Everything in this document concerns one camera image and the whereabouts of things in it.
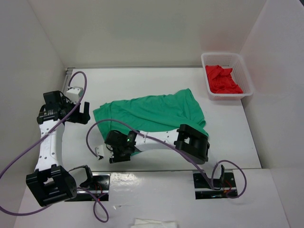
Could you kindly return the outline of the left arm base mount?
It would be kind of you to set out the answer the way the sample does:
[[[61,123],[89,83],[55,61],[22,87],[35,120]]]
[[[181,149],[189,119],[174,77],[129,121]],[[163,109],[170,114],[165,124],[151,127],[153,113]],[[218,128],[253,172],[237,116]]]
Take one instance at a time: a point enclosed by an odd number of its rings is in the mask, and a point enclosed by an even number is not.
[[[102,172],[93,172],[93,183],[91,183],[87,190],[89,190],[99,201],[109,200],[110,174]],[[91,195],[86,191],[78,190],[77,197],[69,199],[67,202],[85,202],[94,201]]]

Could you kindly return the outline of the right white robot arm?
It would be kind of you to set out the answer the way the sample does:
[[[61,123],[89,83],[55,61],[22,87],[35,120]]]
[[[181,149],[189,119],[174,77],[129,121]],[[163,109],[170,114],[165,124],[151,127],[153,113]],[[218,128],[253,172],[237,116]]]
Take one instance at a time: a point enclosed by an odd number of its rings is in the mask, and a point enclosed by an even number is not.
[[[197,166],[209,160],[208,136],[187,124],[164,132],[130,131],[123,134],[118,130],[111,130],[105,144],[111,147],[110,163],[130,161],[135,153],[165,149],[178,152],[188,162]]]

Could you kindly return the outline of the green tank top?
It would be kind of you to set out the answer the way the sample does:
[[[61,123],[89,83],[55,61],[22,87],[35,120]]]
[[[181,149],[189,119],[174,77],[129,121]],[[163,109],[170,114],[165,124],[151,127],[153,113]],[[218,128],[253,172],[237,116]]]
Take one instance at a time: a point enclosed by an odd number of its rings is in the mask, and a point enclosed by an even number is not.
[[[111,130],[128,134],[132,129],[164,132],[187,124],[207,135],[203,111],[190,89],[175,94],[149,95],[105,103],[93,111],[98,129],[106,139]]]

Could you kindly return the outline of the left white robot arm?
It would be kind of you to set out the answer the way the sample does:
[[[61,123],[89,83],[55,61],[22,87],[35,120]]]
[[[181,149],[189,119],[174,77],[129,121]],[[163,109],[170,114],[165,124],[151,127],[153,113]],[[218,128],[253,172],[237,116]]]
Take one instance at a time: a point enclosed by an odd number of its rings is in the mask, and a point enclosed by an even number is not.
[[[45,104],[38,116],[41,139],[39,158],[34,172],[26,176],[26,184],[42,207],[73,199],[77,195],[74,177],[64,169],[62,139],[65,122],[87,124],[89,103],[80,112],[81,87],[71,87],[65,94],[52,91],[43,94]]]

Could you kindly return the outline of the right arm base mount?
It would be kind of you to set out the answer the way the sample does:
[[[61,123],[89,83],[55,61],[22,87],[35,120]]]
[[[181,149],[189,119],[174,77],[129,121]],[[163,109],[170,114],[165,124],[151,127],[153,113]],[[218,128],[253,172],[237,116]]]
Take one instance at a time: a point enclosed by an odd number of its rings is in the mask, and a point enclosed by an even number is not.
[[[198,171],[193,172],[193,181],[197,200],[227,198],[227,194],[232,197],[238,195],[232,171],[226,171],[222,179],[214,179],[214,190]]]

